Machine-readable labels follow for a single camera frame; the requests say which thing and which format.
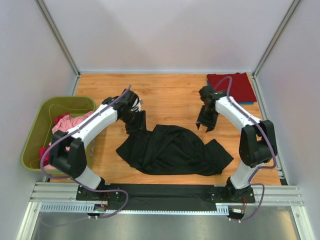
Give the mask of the black t shirt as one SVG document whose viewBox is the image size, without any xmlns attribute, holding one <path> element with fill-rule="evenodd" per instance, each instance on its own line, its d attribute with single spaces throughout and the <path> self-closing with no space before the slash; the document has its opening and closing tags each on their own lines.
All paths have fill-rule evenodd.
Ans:
<svg viewBox="0 0 320 240">
<path fill-rule="evenodd" d="M 204 143 L 189 129 L 160 124 L 147 135 L 129 135 L 116 152 L 148 175 L 220 175 L 234 159 L 215 139 Z"/>
</svg>

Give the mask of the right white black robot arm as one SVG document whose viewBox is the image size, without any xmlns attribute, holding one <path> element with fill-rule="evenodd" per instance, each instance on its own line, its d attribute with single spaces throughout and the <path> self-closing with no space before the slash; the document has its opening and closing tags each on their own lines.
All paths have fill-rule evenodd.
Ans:
<svg viewBox="0 0 320 240">
<path fill-rule="evenodd" d="M 250 183 L 257 171 L 278 154 L 274 124 L 250 114 L 226 91 L 215 91 L 206 85 L 199 95 L 203 105 L 196 121 L 198 128 L 203 125 L 207 132 L 214 130 L 218 116 L 223 115 L 240 132 L 241 162 L 222 192 L 230 201 L 237 201 L 250 193 Z"/>
</svg>

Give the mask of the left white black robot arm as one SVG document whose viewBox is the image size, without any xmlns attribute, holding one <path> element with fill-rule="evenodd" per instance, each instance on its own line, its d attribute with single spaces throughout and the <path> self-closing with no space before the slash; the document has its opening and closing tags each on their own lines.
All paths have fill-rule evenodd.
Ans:
<svg viewBox="0 0 320 240">
<path fill-rule="evenodd" d="M 68 129 L 56 131 L 44 153 L 48 163 L 66 174 L 83 188 L 103 192 L 105 181 L 88 166 L 86 149 L 109 125 L 121 120 L 128 135 L 146 134 L 146 112 L 142 99 L 126 88 L 121 95 L 106 98 L 84 121 Z"/>
</svg>

